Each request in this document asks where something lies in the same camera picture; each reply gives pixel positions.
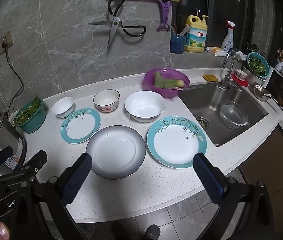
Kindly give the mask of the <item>person's left hand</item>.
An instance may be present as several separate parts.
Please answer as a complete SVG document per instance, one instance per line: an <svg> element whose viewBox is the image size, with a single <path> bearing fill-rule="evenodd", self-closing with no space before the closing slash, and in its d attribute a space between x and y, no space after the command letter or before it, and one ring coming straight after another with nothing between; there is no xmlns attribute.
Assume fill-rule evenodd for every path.
<svg viewBox="0 0 283 240"><path fill-rule="evenodd" d="M9 240L10 239L10 231L7 226L0 222L0 240Z"/></svg>

